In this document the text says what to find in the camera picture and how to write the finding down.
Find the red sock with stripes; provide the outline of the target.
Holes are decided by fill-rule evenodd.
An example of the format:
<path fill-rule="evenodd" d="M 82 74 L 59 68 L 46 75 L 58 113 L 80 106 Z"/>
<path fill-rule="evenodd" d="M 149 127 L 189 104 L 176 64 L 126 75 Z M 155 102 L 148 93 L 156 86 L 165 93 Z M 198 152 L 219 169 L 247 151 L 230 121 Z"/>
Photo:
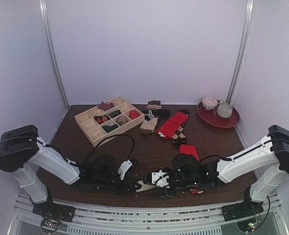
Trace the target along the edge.
<path fill-rule="evenodd" d="M 179 147 L 179 152 L 181 154 L 192 155 L 192 156 L 194 156 L 194 158 L 197 161 L 200 160 L 196 148 L 194 146 L 192 146 L 192 145 L 181 144 L 180 147 Z M 190 187 L 190 191 L 191 191 L 192 194 L 201 194 L 201 193 L 203 193 L 203 190 L 201 190 L 199 186 Z"/>

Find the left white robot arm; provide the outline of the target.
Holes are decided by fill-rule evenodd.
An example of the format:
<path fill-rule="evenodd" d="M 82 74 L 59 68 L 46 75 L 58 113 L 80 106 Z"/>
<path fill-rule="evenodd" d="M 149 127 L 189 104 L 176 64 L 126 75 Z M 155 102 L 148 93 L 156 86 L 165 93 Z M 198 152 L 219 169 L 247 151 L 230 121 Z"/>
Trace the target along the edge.
<path fill-rule="evenodd" d="M 34 125 L 3 133 L 0 139 L 0 170 L 11 173 L 20 188 L 39 204 L 40 211 L 47 217 L 54 217 L 58 206 L 50 201 L 48 187 L 39 180 L 31 164 L 78 190 L 100 187 L 127 194 L 141 188 L 138 182 L 127 176 L 127 172 L 138 164 L 136 159 L 127 158 L 118 165 L 114 157 L 103 155 L 93 162 L 85 159 L 78 164 L 66 158 L 57 146 L 45 143 Z"/>

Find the cream and brown sock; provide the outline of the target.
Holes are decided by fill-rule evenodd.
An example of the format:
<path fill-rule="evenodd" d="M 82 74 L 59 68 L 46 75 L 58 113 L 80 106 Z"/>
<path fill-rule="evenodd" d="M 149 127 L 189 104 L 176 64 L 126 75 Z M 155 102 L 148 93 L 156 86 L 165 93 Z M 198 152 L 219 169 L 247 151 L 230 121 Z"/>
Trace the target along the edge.
<path fill-rule="evenodd" d="M 137 181 L 137 183 L 140 184 L 141 187 L 138 188 L 135 192 L 143 192 L 143 191 L 148 191 L 148 190 L 152 190 L 152 189 L 155 189 L 155 188 L 156 188 L 155 185 L 147 185 L 147 184 L 144 184 L 142 180 Z"/>

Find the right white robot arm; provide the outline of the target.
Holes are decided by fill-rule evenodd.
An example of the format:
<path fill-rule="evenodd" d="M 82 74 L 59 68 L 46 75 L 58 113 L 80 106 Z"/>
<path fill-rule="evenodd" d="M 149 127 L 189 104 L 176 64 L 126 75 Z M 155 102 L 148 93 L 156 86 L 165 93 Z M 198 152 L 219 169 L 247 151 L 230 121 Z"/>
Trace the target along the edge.
<path fill-rule="evenodd" d="M 162 196 L 169 197 L 179 188 L 214 190 L 269 165 L 263 176 L 245 190 L 243 202 L 237 204 L 239 213 L 249 216 L 261 211 L 266 197 L 289 177 L 289 130 L 273 125 L 268 131 L 255 145 L 226 158 L 213 155 L 214 160 L 207 164 L 202 164 L 193 155 L 178 154 L 172 160 L 172 169 L 145 174 L 143 183 L 161 188 Z"/>

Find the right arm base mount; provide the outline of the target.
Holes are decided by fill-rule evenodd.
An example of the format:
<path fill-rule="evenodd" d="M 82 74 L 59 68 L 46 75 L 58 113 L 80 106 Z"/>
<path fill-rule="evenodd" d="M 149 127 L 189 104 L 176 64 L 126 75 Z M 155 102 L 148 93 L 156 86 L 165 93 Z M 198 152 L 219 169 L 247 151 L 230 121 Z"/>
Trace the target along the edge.
<path fill-rule="evenodd" d="M 257 215 L 264 211 L 262 203 L 236 203 L 222 207 L 225 221 L 237 220 L 238 229 L 244 233 L 255 231 L 259 227 Z"/>

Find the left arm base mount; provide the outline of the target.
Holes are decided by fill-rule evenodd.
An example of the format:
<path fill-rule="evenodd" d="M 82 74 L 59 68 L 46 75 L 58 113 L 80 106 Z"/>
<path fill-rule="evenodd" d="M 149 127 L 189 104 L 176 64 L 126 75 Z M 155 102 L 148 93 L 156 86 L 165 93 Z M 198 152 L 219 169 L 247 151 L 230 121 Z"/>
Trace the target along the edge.
<path fill-rule="evenodd" d="M 62 222 L 72 222 L 75 208 L 51 202 L 33 203 L 32 212 L 43 218 L 40 223 L 42 231 L 47 234 L 52 234 L 58 231 Z"/>

